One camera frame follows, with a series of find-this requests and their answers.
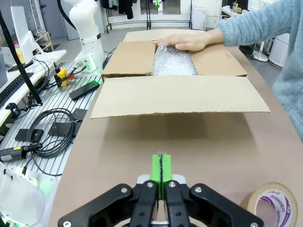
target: computer keyboard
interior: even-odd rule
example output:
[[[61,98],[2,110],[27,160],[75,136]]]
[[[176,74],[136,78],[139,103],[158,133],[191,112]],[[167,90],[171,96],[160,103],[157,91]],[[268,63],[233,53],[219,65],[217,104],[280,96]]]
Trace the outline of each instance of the computer keyboard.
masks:
[[[24,80],[21,75],[17,76],[3,91],[0,93],[0,109],[3,108],[9,98],[24,84]]]

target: cardboard box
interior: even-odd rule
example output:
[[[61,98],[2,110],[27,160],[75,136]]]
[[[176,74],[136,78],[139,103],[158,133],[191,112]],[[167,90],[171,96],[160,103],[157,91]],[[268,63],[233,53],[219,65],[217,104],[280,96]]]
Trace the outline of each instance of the cardboard box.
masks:
[[[200,31],[158,29],[130,32],[103,71],[104,85],[91,118],[202,113],[270,112],[247,73],[222,44],[190,52],[199,75],[148,76],[156,46],[152,40]]]

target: yellow connector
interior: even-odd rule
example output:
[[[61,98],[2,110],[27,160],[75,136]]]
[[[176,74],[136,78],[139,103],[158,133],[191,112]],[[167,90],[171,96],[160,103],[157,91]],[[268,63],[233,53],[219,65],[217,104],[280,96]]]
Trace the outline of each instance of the yellow connector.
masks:
[[[60,72],[57,74],[57,76],[62,79],[64,77],[67,76],[67,73],[66,73],[66,68],[61,68]],[[68,84],[68,79],[62,81],[62,84],[61,84],[61,87],[64,87]]]

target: packing tape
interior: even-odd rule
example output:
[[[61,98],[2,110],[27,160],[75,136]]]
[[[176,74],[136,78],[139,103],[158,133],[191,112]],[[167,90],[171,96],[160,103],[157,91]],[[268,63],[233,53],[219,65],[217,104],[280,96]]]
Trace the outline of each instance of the packing tape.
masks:
[[[266,201],[276,211],[275,227],[295,227],[298,218],[298,205],[292,192],[283,184],[270,182],[260,186],[251,195],[247,210],[257,214],[257,204]]]

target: yellow bottle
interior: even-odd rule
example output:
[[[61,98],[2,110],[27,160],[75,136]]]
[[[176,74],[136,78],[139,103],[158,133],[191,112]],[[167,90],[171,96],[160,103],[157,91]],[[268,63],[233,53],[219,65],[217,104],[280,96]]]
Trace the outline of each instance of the yellow bottle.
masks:
[[[20,48],[20,46],[19,46],[19,44],[18,44],[18,41],[15,41],[15,42],[14,42],[14,45],[15,45],[16,53],[17,53],[17,55],[18,55],[18,58],[19,58],[20,62],[21,62],[22,64],[24,64],[24,63],[25,63],[24,57],[23,57],[23,54],[22,54],[22,52],[21,52],[21,48]]]

